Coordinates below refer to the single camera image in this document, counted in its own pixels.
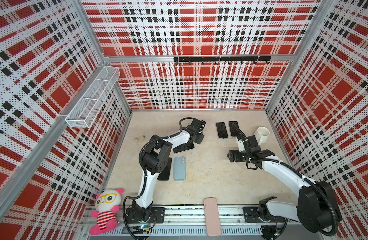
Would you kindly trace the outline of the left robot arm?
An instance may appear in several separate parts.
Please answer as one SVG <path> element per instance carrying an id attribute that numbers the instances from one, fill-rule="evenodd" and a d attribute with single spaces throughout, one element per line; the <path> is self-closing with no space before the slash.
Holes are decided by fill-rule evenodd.
<path id="1" fill-rule="evenodd" d="M 133 216 L 139 222 L 147 222 L 152 216 L 153 193 L 160 173 L 168 166 L 171 152 L 180 153 L 201 144 L 204 139 L 206 122 L 192 117 L 179 121 L 179 131 L 160 137 L 153 135 L 139 153 L 139 164 L 143 171 L 140 190 L 137 196 L 125 197 L 123 203 L 132 200 L 130 210 L 123 215 Z"/>

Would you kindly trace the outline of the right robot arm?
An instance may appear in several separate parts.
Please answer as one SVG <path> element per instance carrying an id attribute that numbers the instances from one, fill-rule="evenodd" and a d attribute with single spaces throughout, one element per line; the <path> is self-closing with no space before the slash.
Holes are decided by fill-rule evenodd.
<path id="1" fill-rule="evenodd" d="M 230 130 L 237 133 L 238 150 L 230 150 L 231 163 L 253 164 L 253 170 L 263 170 L 286 185 L 297 197 L 296 203 L 282 202 L 268 197 L 259 202 L 254 215 L 264 223 L 275 217 L 296 221 L 311 233 L 332 237 L 337 234 L 342 215 L 332 186 L 325 181 L 309 178 L 280 160 L 275 153 L 262 150 L 256 136 L 246 136 L 235 122 Z"/>

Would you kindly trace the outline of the white mug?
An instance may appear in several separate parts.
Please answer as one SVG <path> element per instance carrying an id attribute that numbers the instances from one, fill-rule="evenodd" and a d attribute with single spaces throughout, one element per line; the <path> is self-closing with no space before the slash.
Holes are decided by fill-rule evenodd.
<path id="1" fill-rule="evenodd" d="M 258 145 L 260 146 L 267 142 L 270 136 L 270 130 L 266 127 L 258 127 L 254 132 L 254 136 L 256 138 Z"/>

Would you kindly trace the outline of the pink plush toy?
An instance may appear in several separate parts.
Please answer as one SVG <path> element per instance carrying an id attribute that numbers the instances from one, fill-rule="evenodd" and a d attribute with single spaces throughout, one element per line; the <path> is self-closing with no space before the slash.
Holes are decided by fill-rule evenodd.
<path id="1" fill-rule="evenodd" d="M 108 189 L 97 196 L 95 211 L 91 216 L 96 224 L 90 228 L 89 234 L 97 236 L 114 230 L 117 227 L 116 213 L 120 210 L 123 189 Z"/>

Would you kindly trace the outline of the pink phone on rail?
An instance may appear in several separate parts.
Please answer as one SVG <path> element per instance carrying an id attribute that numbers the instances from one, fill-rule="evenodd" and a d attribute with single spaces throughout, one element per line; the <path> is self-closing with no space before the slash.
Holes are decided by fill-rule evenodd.
<path id="1" fill-rule="evenodd" d="M 222 235 L 218 203 L 215 198 L 204 199 L 206 231 L 209 237 Z"/>

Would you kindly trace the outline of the black hook rail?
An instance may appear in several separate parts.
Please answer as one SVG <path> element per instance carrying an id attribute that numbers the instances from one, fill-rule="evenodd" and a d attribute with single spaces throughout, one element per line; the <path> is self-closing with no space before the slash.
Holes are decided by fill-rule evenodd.
<path id="1" fill-rule="evenodd" d="M 248 57 L 174 57 L 173 60 L 175 63 L 205 63 L 205 62 L 269 62 L 271 60 L 271 56 L 248 56 Z"/>

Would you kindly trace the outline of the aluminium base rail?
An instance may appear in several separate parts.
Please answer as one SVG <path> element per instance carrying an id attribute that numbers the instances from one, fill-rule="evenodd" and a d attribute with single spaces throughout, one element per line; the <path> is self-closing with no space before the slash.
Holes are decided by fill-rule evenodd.
<path id="1" fill-rule="evenodd" d="M 280 240 L 324 240 L 320 233 L 310 233 L 300 223 L 274 217 L 268 223 L 259 220 L 255 205 L 219 205 L 221 235 L 216 240 L 264 240 L 270 234 L 279 235 Z M 83 215 L 78 229 L 78 240 L 130 240 L 132 237 L 123 223 L 122 212 L 118 212 L 117 227 L 104 234 L 93 236 L 89 229 L 96 220 L 89 207 Z M 210 240 L 207 234 L 205 210 L 202 205 L 158 205 L 155 210 L 158 223 L 150 219 L 153 226 L 147 233 L 137 235 L 141 240 Z"/>

